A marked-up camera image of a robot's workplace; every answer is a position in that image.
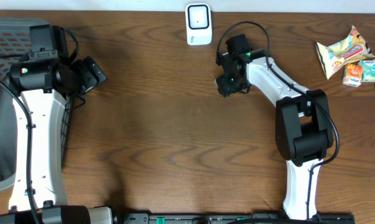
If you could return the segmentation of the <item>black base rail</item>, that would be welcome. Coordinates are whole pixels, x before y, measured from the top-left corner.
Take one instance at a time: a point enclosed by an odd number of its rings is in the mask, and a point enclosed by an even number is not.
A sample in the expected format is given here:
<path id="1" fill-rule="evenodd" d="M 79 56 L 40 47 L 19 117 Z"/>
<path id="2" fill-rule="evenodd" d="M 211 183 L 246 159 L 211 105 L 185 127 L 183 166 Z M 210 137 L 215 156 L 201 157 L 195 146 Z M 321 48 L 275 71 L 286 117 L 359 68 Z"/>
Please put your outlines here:
<path id="1" fill-rule="evenodd" d="M 122 224 L 355 224 L 353 215 L 315 215 L 309 220 L 294 220 L 284 214 L 270 212 L 254 212 L 249 215 L 219 215 L 219 214 L 148 214 L 148 213 L 129 213 L 123 215 L 118 223 Z"/>

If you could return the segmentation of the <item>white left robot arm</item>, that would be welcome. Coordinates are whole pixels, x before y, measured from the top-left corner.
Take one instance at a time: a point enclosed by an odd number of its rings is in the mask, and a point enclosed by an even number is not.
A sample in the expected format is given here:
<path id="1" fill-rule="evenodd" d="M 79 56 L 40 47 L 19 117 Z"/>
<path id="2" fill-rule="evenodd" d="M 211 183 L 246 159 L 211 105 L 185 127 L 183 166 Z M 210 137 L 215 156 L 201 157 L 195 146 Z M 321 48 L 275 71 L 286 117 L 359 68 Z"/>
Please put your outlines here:
<path id="1" fill-rule="evenodd" d="M 17 117 L 16 179 L 0 223 L 117 223 L 108 206 L 69 205 L 62 179 L 62 126 L 69 101 L 106 80 L 92 57 L 68 52 L 70 31 L 50 24 L 29 29 L 32 50 L 7 74 L 4 89 Z"/>

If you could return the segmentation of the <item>orange Kleenex tissue pack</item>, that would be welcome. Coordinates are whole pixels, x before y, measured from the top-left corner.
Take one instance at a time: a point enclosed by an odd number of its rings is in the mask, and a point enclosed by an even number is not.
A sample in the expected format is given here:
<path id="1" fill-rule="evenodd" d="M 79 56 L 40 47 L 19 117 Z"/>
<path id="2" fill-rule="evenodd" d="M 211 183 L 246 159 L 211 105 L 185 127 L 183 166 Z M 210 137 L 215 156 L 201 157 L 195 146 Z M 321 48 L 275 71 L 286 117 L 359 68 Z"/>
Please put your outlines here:
<path id="1" fill-rule="evenodd" d="M 362 66 L 349 63 L 345 65 L 342 84 L 352 87 L 359 87 L 363 76 Z"/>

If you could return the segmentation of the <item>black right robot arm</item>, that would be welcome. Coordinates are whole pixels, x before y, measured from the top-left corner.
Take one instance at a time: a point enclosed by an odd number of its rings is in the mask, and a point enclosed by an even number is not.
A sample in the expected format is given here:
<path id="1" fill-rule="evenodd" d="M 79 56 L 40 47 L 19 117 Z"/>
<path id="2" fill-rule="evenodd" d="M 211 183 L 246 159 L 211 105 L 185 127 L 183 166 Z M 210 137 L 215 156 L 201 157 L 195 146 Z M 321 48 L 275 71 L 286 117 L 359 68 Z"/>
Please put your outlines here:
<path id="1" fill-rule="evenodd" d="M 253 50 L 243 34 L 228 39 L 226 48 L 216 59 L 224 71 L 215 80 L 218 92 L 228 97 L 255 86 L 275 106 L 275 141 L 287 164 L 283 209 L 290 219 L 311 219 L 317 214 L 311 200 L 320 165 L 333 145 L 326 94 L 293 81 L 267 51 Z"/>

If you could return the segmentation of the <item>green Kleenex tissue pack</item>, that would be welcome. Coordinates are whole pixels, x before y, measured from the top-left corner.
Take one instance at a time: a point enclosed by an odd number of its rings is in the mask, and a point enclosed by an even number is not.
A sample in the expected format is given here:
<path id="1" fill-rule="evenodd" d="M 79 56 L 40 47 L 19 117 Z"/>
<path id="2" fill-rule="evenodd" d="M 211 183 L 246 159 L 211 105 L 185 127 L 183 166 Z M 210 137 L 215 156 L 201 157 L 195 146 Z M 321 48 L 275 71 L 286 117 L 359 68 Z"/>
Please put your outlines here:
<path id="1" fill-rule="evenodd" d="M 375 60 L 361 60 L 358 65 L 363 68 L 362 82 L 375 82 Z"/>

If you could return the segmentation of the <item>yellow wet wipes pack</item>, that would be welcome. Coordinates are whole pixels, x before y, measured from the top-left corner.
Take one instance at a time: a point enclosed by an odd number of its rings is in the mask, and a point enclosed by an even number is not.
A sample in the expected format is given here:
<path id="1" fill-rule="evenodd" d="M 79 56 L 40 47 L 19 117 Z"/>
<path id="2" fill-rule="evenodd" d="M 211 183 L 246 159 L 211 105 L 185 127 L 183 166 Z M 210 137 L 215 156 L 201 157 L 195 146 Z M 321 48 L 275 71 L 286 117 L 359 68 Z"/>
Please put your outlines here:
<path id="1" fill-rule="evenodd" d="M 345 39 L 329 46 L 317 42 L 315 46 L 327 80 L 346 64 L 375 57 L 355 26 L 351 27 Z"/>

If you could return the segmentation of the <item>dark grey plastic basket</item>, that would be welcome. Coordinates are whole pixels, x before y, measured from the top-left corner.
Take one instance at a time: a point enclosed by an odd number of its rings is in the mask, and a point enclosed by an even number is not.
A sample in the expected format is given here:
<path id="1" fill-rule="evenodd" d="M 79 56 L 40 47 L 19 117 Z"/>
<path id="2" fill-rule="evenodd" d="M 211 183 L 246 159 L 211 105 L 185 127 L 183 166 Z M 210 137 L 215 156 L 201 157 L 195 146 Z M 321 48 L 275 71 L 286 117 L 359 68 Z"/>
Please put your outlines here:
<path id="1" fill-rule="evenodd" d="M 31 26 L 47 25 L 38 18 L 0 17 L 0 81 L 6 82 L 11 65 L 32 51 Z M 16 114 L 13 97 L 0 86 L 0 191 L 12 187 L 16 171 Z"/>

